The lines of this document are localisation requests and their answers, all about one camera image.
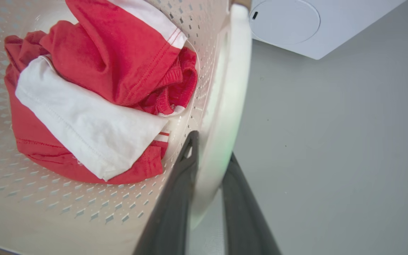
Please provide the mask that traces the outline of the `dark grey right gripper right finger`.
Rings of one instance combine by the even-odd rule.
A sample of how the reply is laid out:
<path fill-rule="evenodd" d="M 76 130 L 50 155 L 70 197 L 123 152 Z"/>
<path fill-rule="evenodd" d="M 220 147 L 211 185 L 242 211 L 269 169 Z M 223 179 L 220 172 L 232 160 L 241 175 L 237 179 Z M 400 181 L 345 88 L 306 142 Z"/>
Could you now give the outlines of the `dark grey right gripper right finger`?
<path fill-rule="evenodd" d="M 280 255 L 281 251 L 234 154 L 222 180 L 227 255 Z"/>

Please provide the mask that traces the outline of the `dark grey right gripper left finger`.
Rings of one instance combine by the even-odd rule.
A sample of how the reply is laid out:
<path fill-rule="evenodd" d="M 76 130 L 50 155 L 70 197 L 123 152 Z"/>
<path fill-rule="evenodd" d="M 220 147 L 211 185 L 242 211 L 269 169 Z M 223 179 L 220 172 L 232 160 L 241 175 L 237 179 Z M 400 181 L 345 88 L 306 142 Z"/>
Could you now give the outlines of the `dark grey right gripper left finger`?
<path fill-rule="evenodd" d="M 191 131 L 133 252 L 135 255 L 184 255 L 190 208 L 199 164 L 199 132 Z"/>

